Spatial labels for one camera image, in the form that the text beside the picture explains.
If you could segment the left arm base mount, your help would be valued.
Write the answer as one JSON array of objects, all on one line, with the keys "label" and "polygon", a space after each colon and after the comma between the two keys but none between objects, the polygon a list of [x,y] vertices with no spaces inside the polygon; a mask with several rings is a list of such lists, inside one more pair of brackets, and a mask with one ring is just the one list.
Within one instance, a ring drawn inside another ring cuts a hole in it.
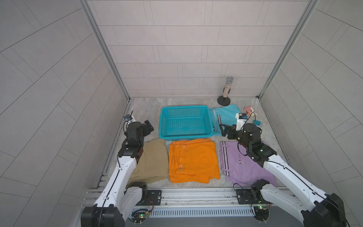
[{"label": "left arm base mount", "polygon": [[159,206],[161,204],[162,191],[161,190],[148,190],[147,196],[143,198],[136,206]]}]

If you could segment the khaki pants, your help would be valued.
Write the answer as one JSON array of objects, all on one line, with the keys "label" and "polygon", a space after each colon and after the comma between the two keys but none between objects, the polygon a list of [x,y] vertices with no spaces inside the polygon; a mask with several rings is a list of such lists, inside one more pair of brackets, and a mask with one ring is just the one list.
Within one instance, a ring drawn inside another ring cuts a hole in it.
[{"label": "khaki pants", "polygon": [[145,182],[146,184],[169,178],[169,156],[165,140],[155,139],[143,147],[143,154],[131,174],[128,183]]}]

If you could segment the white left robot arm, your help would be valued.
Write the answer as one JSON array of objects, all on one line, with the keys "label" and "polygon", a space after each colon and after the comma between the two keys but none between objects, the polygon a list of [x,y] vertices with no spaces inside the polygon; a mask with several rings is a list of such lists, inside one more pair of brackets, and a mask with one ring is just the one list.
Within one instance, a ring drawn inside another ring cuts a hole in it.
[{"label": "white left robot arm", "polygon": [[126,139],[118,152],[115,170],[94,205],[83,210],[80,216],[82,227],[124,227],[137,203],[147,199],[145,183],[127,185],[143,154],[144,139],[153,130],[148,120],[127,125]]}]

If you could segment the purple pants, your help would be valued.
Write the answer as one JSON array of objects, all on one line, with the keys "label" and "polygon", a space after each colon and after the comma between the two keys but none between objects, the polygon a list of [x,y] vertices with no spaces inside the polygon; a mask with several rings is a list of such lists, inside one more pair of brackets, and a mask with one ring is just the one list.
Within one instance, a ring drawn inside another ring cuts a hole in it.
[{"label": "purple pants", "polygon": [[264,179],[277,186],[275,176],[246,156],[246,149],[236,141],[220,142],[220,158],[221,170],[228,182],[249,186]]}]

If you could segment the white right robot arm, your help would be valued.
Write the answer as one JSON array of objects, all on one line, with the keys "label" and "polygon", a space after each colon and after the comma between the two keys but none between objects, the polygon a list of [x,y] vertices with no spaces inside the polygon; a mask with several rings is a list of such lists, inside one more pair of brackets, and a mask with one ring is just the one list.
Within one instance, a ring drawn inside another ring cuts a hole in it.
[{"label": "white right robot arm", "polygon": [[290,167],[273,148],[261,140],[261,128],[252,123],[237,126],[220,125],[222,136],[236,140],[246,149],[259,166],[272,173],[293,195],[289,195],[260,179],[251,185],[255,202],[266,201],[277,205],[306,227],[347,227],[342,199],[336,194],[327,194],[314,186]]}]

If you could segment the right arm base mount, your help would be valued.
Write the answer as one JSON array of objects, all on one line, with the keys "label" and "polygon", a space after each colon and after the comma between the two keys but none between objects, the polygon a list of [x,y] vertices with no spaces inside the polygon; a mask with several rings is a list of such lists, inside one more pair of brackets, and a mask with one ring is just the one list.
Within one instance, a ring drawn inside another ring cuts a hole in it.
[{"label": "right arm base mount", "polygon": [[251,189],[235,189],[237,201],[240,205],[253,205],[253,204],[269,204],[269,202],[263,200],[262,198],[256,198],[254,194],[251,193]]}]

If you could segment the teal pants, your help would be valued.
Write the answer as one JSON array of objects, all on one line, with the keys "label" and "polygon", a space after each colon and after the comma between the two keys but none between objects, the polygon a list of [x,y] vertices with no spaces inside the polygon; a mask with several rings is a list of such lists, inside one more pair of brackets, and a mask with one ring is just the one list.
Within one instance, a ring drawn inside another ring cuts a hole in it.
[{"label": "teal pants", "polygon": [[220,124],[228,126],[236,125],[237,119],[236,114],[241,111],[237,105],[229,105],[222,108],[213,108],[209,110],[211,120],[213,124],[214,136],[221,136]]}]

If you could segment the orange pants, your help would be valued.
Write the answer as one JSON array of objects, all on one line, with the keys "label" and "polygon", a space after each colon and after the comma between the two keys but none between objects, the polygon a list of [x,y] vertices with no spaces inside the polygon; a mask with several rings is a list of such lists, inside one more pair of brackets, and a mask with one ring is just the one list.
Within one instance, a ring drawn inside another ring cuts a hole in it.
[{"label": "orange pants", "polygon": [[169,147],[169,177],[172,183],[219,180],[215,142],[210,138],[172,142]]}]

